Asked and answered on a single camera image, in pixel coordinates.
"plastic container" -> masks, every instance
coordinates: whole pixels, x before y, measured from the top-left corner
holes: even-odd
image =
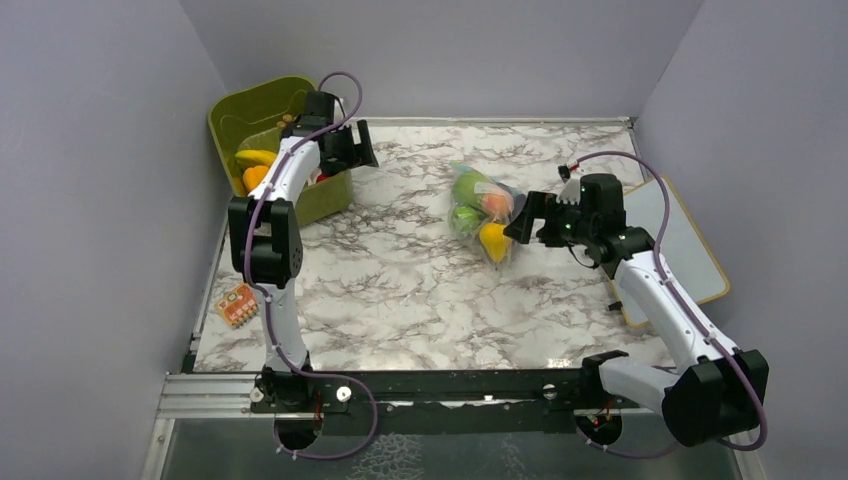
[[[278,78],[227,95],[209,111],[209,130],[235,195],[244,197],[248,193],[235,153],[248,148],[278,151],[280,128],[277,122],[283,115],[300,115],[306,93],[312,90],[315,86],[306,78]],[[308,225],[346,210],[352,201],[353,180],[350,171],[345,171],[303,189],[295,209],[297,223]]]

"plastic bag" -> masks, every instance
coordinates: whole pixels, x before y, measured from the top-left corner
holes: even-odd
[[[451,166],[456,174],[448,218],[451,231],[496,267],[509,264],[515,243],[503,230],[521,212],[526,196],[471,167]]]

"green fruit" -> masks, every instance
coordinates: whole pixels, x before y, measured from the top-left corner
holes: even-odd
[[[473,169],[457,177],[451,190],[456,203],[462,203],[480,209],[480,197],[482,195],[474,193],[474,186],[479,182],[492,183],[487,176]]]
[[[463,237],[476,232],[481,223],[483,223],[483,214],[471,207],[460,205],[451,212],[451,230]]]

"banana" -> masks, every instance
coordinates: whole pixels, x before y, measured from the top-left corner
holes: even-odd
[[[236,152],[236,163],[243,169],[262,165],[270,167],[277,159],[277,154],[268,150],[239,150]]]

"marble table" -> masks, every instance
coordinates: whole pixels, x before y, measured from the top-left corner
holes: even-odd
[[[379,169],[353,171],[351,208],[302,229],[305,260],[297,305],[312,363],[325,370],[579,366],[621,349],[670,364],[662,341],[608,312],[600,270],[566,250],[520,246],[495,270],[450,234],[451,161],[521,190],[557,191],[556,166],[599,150],[633,152],[622,125],[375,126]],[[605,157],[583,172],[612,172],[632,188],[637,165]],[[197,372],[258,371],[262,324],[231,329],[214,301],[241,283],[229,239],[212,286]]]

